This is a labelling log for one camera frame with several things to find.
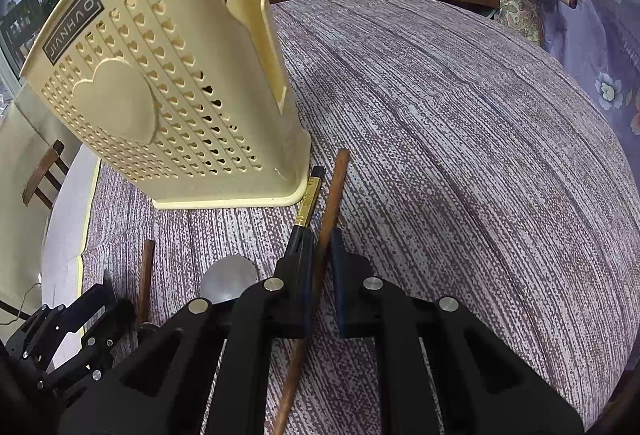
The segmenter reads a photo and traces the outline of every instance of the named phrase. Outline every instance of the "heart emblem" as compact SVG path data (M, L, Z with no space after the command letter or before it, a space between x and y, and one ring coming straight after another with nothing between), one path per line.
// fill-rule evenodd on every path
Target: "heart emblem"
M145 76L129 62L108 58L92 80L80 80L74 105L92 125L127 141L149 144L156 132L154 98Z

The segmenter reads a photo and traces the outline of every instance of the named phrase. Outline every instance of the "wooden handle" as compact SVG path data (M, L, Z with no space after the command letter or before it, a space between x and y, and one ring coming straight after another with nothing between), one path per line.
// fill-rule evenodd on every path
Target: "wooden handle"
M347 165L349 163L349 150L341 149L335 158L334 174L331 177L331 186L329 186L329 197L326 200L326 207L322 214L320 226L320 234L318 235L318 246L314 252L314 275L311 284L311 317L316 313L318 302L320 301L320 293L322 292L322 283L324 282L324 272L326 270L326 250L329 247L329 239L331 230L338 221L338 213L340 211L340 199L342 197L342 187L344 186L344 178L347 175ZM282 388L282 396L280 397L280 405L278 406L278 414L276 422L271 432L272 435L283 435L287 427L287 419L289 412L293 406L293 400L296 396L296 390L300 383L300 374L302 373L302 365L305 362L307 339L296 339L291 352L289 362L289 371L287 379Z
M138 289L138 324L149 321L149 302L151 298L151 269L154 262L156 243L145 240L142 246L142 264L140 265L140 288Z

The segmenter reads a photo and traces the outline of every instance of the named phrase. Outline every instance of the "metal screw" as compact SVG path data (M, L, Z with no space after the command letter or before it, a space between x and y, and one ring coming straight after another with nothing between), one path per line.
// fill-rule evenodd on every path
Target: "metal screw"
M284 282L280 278L269 278L264 281L264 288L271 292L280 290L284 287Z
M440 308L442 310L445 310L447 312L454 312L458 310L458 306L459 306L458 300L456 300L455 298L451 298L449 296L440 298L440 301L438 301L438 305L440 305Z
M203 300L202 298L197 298L189 304L189 312L191 314L202 314L206 312L209 308L209 303L207 300Z
M380 280L380 278L377 278L375 276L369 276L368 278L364 279L362 284L364 285L365 289L379 290L379 289L382 289L384 282Z

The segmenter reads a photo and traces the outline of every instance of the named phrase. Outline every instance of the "beige basket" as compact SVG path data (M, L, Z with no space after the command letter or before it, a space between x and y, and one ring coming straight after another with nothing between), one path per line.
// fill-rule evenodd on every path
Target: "beige basket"
M302 198L310 138L267 0L62 0L22 75L158 208Z

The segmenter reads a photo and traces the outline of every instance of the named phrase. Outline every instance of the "round table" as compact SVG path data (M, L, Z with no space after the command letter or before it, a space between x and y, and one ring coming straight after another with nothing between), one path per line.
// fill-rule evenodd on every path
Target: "round table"
M295 0L273 15L312 163L330 173L338 148L352 152L348 249L410 295L461 299L589 427L640 320L640 199L600 113L542 49L441 2ZM153 238L151 320L162 323L222 256L270 276L294 213L157 211L103 166L83 287L109 268L135 301L142 241ZM274 344L269 428L289 348ZM338 338L329 278L287 432L380 432L373 345Z

